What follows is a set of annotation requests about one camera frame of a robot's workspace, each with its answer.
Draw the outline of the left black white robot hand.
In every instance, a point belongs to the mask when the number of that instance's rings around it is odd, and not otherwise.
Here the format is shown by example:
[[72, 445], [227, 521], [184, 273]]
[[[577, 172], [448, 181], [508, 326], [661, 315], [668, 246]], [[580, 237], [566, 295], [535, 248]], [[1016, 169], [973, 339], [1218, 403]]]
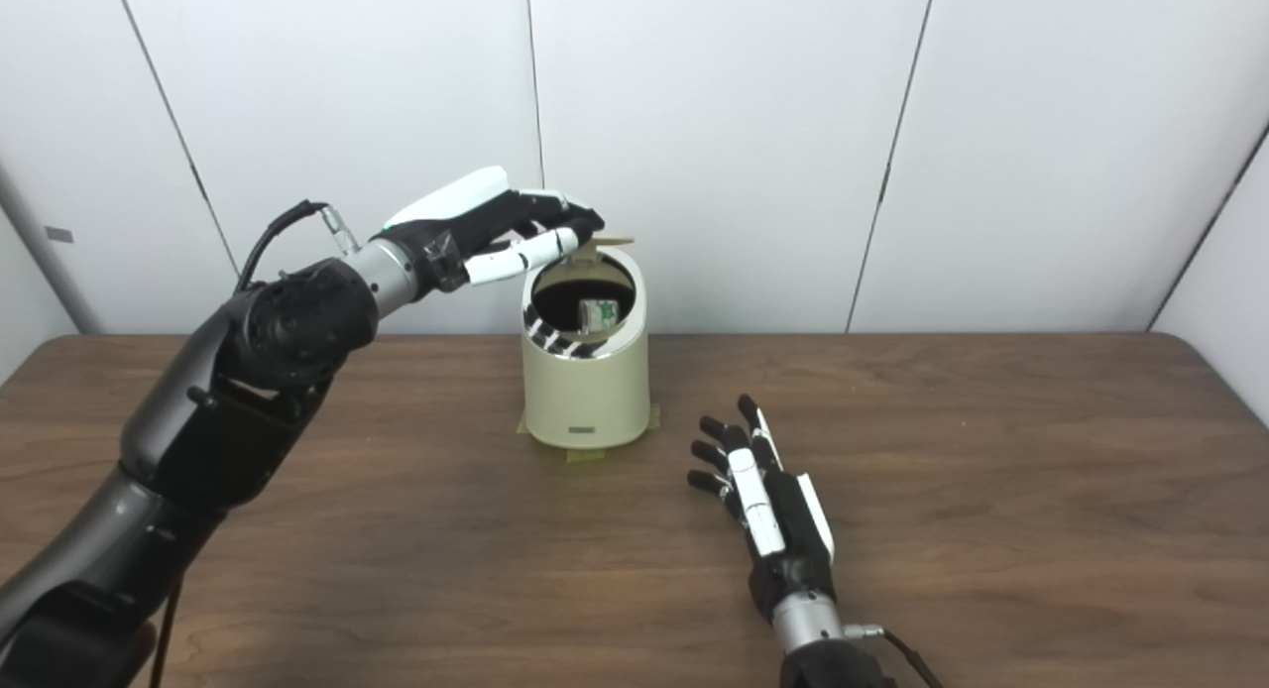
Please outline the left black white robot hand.
[[590, 206], [558, 190], [513, 189], [505, 169], [489, 166], [400, 209], [376, 237], [404, 251], [423, 298], [541, 269], [604, 228]]

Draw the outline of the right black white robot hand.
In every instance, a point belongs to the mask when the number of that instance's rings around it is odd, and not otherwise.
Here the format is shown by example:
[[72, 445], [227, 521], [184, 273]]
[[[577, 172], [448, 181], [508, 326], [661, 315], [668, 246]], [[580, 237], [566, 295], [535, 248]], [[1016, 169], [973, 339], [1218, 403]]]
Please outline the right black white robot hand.
[[796, 595], [838, 599], [838, 546], [811, 477], [786, 470], [753, 396], [739, 396], [736, 407], [744, 424], [700, 418], [706, 438], [693, 440], [692, 454], [711, 470], [688, 470], [688, 485], [720, 500], [742, 527], [750, 598], [763, 619], [773, 621], [778, 605]]

